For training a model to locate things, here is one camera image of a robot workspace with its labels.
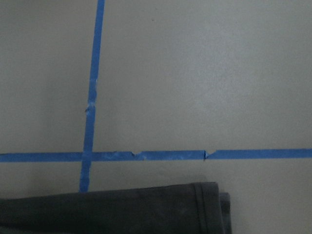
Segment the brown t-shirt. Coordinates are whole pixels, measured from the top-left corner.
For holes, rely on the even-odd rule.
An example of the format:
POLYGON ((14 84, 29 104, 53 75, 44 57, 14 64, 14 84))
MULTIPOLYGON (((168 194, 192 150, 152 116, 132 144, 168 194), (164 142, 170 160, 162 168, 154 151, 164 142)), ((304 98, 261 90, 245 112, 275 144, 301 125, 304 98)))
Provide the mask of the brown t-shirt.
POLYGON ((3 234, 230 234, 215 182, 0 201, 3 234))

